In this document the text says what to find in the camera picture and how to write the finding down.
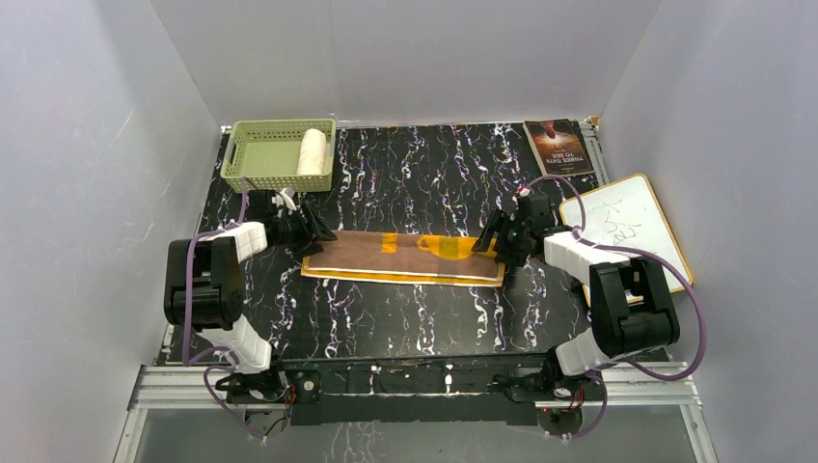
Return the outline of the white towel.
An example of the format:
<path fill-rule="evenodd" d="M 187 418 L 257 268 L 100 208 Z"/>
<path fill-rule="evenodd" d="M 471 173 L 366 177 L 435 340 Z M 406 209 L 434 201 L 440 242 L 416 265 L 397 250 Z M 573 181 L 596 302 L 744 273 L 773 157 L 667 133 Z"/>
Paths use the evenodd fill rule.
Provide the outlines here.
<path fill-rule="evenodd" d="M 326 135 L 316 129 L 308 129 L 302 138 L 296 168 L 298 176 L 320 176 L 326 156 Z"/>

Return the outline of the orange patterned towel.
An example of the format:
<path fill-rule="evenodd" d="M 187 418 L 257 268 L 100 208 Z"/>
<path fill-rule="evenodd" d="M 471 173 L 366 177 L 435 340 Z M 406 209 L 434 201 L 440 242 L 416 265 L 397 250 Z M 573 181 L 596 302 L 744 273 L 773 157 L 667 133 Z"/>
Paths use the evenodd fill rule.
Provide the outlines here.
<path fill-rule="evenodd" d="M 302 260 L 301 275 L 393 285 L 498 287 L 505 265 L 472 250 L 468 236 L 337 231 L 337 240 Z"/>

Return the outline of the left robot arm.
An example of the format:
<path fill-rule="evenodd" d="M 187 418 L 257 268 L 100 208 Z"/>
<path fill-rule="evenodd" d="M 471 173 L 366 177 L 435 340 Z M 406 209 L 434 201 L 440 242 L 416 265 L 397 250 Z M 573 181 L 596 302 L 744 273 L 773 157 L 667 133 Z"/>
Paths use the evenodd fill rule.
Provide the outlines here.
<path fill-rule="evenodd" d="M 290 188 L 253 190 L 241 195 L 238 217 L 214 231 L 170 243 L 163 311 L 182 332 L 181 361 L 196 365 L 191 340 L 210 343 L 235 371 L 253 374 L 251 389 L 265 401 L 284 396 L 286 373 L 274 366 L 273 347 L 244 315 L 244 263 L 270 247 L 283 246 L 297 257 L 319 254 L 336 235 Z"/>

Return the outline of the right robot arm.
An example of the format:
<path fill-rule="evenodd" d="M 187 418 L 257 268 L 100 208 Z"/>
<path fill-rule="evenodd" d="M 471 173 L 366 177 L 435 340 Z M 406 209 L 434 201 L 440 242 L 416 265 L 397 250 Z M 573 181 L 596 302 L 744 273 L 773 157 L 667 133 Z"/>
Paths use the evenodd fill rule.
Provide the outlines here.
<path fill-rule="evenodd" d="M 556 399 L 577 392 L 588 371 L 680 337 L 662 264 L 582 243 L 578 230 L 557 219 L 544 196 L 517 197 L 512 214 L 493 210 L 472 249 L 492 251 L 509 266 L 539 258 L 588 287 L 589 328 L 551 348 L 543 362 L 541 381 Z"/>

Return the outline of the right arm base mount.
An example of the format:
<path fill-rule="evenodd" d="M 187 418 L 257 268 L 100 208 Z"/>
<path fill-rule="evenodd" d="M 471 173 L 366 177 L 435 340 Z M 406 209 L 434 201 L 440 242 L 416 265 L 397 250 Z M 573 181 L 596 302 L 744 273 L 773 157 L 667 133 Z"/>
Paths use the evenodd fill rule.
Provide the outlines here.
<path fill-rule="evenodd" d="M 561 407 L 579 408 L 586 399 L 586 386 L 601 379 L 599 371 L 590 370 L 576 376 L 564 376 L 557 369 L 541 368 L 535 372 L 497 374 L 493 384 L 515 402 L 556 401 Z"/>

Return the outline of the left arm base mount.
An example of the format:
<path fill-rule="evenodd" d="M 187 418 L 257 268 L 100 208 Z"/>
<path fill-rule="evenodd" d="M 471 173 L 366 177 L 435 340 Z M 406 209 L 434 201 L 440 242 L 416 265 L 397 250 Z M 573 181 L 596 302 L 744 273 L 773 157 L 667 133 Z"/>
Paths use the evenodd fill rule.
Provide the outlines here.
<path fill-rule="evenodd" d="M 309 369 L 232 373 L 218 379 L 215 390 L 226 393 L 230 404 L 313 404 L 320 400 L 321 374 Z"/>

